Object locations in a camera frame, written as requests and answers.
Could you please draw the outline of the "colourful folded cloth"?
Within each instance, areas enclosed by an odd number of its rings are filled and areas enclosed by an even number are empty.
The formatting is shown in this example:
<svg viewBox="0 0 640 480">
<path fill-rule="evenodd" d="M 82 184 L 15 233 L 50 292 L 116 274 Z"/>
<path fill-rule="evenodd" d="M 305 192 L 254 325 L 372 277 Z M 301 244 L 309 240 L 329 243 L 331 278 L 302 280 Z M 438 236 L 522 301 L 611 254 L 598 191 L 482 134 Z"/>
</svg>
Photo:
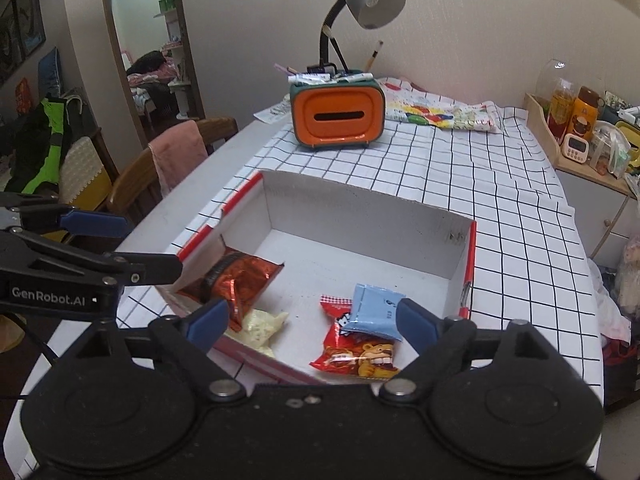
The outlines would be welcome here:
<svg viewBox="0 0 640 480">
<path fill-rule="evenodd" d="M 385 119 L 442 130 L 503 133 L 501 113 L 494 102 L 468 105 L 424 91 L 411 81 L 380 78 L 385 96 Z"/>
</svg>

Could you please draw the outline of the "pink towel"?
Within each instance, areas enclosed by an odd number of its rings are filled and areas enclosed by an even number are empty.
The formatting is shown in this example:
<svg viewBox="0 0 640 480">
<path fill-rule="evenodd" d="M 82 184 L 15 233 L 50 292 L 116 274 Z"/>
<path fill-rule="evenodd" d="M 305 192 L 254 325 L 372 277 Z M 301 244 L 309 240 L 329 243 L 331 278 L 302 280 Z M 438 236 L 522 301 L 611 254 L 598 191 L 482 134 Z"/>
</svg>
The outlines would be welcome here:
<svg viewBox="0 0 640 480">
<path fill-rule="evenodd" d="M 163 197 L 208 156 L 200 130 L 193 120 L 180 122 L 165 130 L 149 143 L 149 150 Z"/>
</svg>

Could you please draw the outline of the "wooden side shelf tray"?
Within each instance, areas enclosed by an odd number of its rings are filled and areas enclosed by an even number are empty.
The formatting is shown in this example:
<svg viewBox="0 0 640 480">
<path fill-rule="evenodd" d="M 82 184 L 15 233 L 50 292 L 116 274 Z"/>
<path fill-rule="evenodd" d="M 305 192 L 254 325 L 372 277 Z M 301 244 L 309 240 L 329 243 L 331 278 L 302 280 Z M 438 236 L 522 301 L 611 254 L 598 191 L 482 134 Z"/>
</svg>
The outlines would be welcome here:
<svg viewBox="0 0 640 480">
<path fill-rule="evenodd" d="M 548 128 L 544 109 L 536 96 L 526 93 L 523 107 L 527 112 L 527 128 L 533 133 L 554 169 L 634 198 L 634 194 L 623 179 L 616 179 L 612 174 L 599 174 L 588 164 L 589 145 L 585 140 L 570 136 L 567 142 L 558 141 Z"/>
</svg>

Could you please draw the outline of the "silver desk lamp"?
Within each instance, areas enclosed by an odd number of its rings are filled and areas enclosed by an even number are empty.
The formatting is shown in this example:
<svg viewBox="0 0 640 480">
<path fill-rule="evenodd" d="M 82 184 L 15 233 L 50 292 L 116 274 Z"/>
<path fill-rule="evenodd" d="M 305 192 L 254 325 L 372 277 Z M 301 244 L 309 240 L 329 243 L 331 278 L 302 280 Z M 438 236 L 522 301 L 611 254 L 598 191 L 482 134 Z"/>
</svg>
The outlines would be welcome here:
<svg viewBox="0 0 640 480">
<path fill-rule="evenodd" d="M 336 0 L 321 25 L 318 62 L 309 65 L 308 70 L 311 73 L 324 73 L 332 65 L 329 60 L 329 44 L 334 45 L 341 66 L 348 70 L 344 56 L 338 52 L 332 32 L 335 20 L 345 8 L 362 29 L 372 30 L 390 24 L 404 10 L 406 2 L 407 0 Z"/>
</svg>

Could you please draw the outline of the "white black checked tablecloth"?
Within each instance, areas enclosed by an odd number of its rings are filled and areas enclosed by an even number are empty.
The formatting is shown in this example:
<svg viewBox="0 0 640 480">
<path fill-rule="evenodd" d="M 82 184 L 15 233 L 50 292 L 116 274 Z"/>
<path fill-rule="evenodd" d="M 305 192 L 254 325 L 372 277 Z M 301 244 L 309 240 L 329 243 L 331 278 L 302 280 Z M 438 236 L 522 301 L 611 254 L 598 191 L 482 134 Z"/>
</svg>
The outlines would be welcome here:
<svg viewBox="0 0 640 480">
<path fill-rule="evenodd" d="M 127 287 L 112 318 L 86 326 L 21 411 L 38 479 L 589 479 L 603 411 L 600 344 L 584 252 L 558 179 L 506 111 L 503 133 L 386 122 L 368 148 L 303 148 L 290 127 L 255 141 L 232 177 L 166 197 L 176 228 L 138 232 L 178 252 L 263 171 L 330 180 L 446 209 L 476 224 L 463 370 L 418 403 L 378 397 L 388 380 L 290 384 L 213 348 L 246 389 L 216 403 L 160 356 L 149 325 L 175 314 L 158 290 Z"/>
</svg>

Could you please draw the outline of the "clear plastic bag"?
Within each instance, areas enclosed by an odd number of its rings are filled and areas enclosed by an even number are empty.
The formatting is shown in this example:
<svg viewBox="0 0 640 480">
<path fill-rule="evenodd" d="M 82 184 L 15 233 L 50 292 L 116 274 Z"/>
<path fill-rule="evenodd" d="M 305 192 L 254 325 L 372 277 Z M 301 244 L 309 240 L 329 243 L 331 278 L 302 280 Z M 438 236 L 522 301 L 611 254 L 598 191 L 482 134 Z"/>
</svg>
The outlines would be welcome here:
<svg viewBox="0 0 640 480">
<path fill-rule="evenodd" d="M 640 306 L 640 242 L 638 235 L 626 244 L 614 282 L 615 301 L 631 318 L 639 317 Z"/>
</svg>

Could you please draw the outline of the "wooden chair with towel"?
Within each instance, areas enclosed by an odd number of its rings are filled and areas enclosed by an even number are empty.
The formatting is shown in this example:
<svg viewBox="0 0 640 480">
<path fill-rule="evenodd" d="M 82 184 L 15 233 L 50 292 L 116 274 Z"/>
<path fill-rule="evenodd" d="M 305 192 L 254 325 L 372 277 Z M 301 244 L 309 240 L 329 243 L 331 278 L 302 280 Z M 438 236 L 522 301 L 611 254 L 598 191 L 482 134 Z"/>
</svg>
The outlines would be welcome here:
<svg viewBox="0 0 640 480">
<path fill-rule="evenodd" d="M 209 158 L 209 145 L 230 141 L 238 132 L 232 117 L 187 120 L 168 128 L 117 177 L 107 210 L 136 226 Z"/>
</svg>

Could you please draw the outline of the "orange green tissue box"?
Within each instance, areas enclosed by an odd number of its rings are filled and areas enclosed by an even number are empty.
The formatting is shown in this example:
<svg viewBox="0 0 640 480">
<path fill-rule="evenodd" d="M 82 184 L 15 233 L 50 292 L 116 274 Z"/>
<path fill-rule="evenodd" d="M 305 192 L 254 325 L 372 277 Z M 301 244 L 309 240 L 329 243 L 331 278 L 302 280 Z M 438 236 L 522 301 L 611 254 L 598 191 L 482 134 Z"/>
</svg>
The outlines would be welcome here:
<svg viewBox="0 0 640 480">
<path fill-rule="evenodd" d="M 304 148 L 369 145 L 384 129 L 384 92 L 364 73 L 316 84 L 292 81 L 290 103 L 294 136 Z"/>
</svg>

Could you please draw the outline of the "brown lidded jar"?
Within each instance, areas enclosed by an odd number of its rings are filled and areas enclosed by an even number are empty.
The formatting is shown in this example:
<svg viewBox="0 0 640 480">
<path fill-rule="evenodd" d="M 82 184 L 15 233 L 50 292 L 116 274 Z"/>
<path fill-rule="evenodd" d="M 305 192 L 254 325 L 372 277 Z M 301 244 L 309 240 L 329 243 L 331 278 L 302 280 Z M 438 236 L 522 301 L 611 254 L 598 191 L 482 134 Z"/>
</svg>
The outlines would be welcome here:
<svg viewBox="0 0 640 480">
<path fill-rule="evenodd" d="M 599 101 L 600 96 L 597 92 L 586 86 L 581 86 L 578 95 L 574 99 L 574 106 L 566 132 L 590 141 L 594 124 L 598 120 Z"/>
</svg>

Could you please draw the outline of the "shiny red foil bag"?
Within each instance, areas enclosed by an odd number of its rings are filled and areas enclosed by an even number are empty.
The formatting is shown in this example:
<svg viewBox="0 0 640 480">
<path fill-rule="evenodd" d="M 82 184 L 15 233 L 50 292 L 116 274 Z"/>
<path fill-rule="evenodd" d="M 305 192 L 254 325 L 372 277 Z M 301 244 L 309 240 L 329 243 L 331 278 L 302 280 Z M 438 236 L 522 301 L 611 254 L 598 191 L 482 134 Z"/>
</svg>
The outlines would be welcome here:
<svg viewBox="0 0 640 480">
<path fill-rule="evenodd" d="M 239 332 L 244 318 L 283 269 L 283 263 L 226 248 L 222 257 L 201 278 L 184 286 L 178 294 L 199 304 L 207 304 L 215 298 L 226 300 L 230 328 Z"/>
</svg>

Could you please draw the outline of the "red lion snack bag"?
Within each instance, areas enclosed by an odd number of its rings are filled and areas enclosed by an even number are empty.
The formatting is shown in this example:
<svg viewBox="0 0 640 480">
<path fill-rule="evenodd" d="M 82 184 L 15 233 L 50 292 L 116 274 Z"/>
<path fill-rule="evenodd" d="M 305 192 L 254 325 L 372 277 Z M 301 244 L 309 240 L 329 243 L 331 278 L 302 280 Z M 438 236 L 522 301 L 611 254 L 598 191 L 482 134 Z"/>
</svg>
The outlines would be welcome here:
<svg viewBox="0 0 640 480">
<path fill-rule="evenodd" d="M 363 379 L 389 380 L 398 373 L 394 342 L 379 336 L 348 332 L 352 300 L 323 295 L 320 307 L 332 320 L 323 349 L 309 365 L 323 373 Z"/>
</svg>

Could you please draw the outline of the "green black jacket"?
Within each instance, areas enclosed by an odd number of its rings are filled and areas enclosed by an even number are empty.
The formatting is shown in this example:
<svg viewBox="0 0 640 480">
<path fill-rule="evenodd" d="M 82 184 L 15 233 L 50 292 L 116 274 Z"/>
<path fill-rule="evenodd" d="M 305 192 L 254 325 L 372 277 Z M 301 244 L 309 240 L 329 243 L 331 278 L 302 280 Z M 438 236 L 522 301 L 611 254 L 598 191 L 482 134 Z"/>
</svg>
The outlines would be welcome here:
<svg viewBox="0 0 640 480">
<path fill-rule="evenodd" d="M 14 165 L 6 192 L 58 194 L 61 168 L 70 147 L 84 135 L 79 96 L 46 96 L 14 136 Z"/>
</svg>

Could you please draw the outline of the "light blue snack packet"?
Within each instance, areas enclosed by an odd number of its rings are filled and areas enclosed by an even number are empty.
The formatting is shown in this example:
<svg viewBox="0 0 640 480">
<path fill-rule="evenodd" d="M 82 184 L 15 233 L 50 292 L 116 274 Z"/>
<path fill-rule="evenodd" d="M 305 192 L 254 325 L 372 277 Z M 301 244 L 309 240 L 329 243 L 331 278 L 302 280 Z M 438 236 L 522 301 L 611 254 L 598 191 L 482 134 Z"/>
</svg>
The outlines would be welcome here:
<svg viewBox="0 0 640 480">
<path fill-rule="evenodd" d="M 357 284 L 352 307 L 343 325 L 347 333 L 360 333 L 402 341 L 396 325 L 396 310 L 405 295 L 383 287 Z"/>
</svg>

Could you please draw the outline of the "pale yellow snack bag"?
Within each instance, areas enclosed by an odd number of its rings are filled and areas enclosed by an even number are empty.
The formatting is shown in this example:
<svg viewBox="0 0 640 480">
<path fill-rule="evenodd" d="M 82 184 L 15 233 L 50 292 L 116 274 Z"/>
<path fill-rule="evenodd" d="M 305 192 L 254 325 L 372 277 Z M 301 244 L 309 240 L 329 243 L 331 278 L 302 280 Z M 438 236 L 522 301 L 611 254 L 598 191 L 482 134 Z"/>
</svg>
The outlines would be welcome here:
<svg viewBox="0 0 640 480">
<path fill-rule="evenodd" d="M 287 320 L 288 312 L 273 315 L 266 311 L 252 309 L 244 316 L 241 330 L 236 332 L 228 328 L 226 335 L 264 356 L 274 358 L 270 339 L 282 330 Z"/>
</svg>

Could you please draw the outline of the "white kitchen timer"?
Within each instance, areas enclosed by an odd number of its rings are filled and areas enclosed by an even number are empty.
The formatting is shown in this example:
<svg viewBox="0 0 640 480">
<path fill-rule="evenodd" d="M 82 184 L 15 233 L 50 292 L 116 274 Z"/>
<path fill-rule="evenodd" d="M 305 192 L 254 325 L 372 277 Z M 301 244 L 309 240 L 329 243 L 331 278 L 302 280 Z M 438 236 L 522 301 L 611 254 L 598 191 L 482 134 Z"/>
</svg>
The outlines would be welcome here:
<svg viewBox="0 0 640 480">
<path fill-rule="evenodd" d="M 561 153 L 565 158 L 582 165 L 588 160 L 589 142 L 577 134 L 565 133 Z"/>
</svg>

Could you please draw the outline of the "yellow cushioned chair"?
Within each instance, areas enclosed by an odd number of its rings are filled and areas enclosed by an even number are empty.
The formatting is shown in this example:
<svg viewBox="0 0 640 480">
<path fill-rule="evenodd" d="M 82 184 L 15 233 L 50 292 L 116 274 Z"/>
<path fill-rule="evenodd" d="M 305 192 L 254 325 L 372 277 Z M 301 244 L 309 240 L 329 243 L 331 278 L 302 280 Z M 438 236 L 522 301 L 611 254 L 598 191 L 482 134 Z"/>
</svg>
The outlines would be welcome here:
<svg viewBox="0 0 640 480">
<path fill-rule="evenodd" d="M 60 170 L 58 201 L 82 210 L 98 211 L 111 194 L 112 180 L 88 136 L 68 150 Z"/>
</svg>

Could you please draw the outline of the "red cardboard box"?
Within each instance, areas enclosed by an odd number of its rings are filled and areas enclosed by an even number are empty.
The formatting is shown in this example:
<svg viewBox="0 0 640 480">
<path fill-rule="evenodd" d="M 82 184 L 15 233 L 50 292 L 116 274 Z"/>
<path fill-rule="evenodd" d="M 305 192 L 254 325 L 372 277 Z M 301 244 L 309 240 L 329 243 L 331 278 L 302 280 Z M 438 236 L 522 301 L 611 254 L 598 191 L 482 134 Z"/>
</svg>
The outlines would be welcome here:
<svg viewBox="0 0 640 480">
<path fill-rule="evenodd" d="M 347 384 L 311 361 L 331 326 L 321 296 L 347 298 L 358 284 L 406 295 L 442 318 L 463 313 L 473 281 L 476 224 L 446 209 L 303 174 L 263 171 L 232 192 L 220 219 L 178 252 L 178 281 L 158 290 L 180 316 L 198 303 L 179 295 L 227 248 L 283 266 L 257 301 L 286 313 L 266 356 L 231 335 L 215 344 L 250 370 L 290 384 Z"/>
</svg>

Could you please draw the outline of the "orange drink bottle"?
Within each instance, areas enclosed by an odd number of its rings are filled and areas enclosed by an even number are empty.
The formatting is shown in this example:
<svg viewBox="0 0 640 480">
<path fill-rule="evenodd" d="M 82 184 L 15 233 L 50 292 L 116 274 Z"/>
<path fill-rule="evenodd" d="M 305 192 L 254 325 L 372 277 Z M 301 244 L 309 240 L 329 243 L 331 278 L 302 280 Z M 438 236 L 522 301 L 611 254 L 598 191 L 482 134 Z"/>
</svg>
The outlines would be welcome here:
<svg viewBox="0 0 640 480">
<path fill-rule="evenodd" d="M 547 125 L 552 136 L 560 142 L 566 131 L 574 107 L 574 84 L 559 78 L 548 107 Z"/>
</svg>

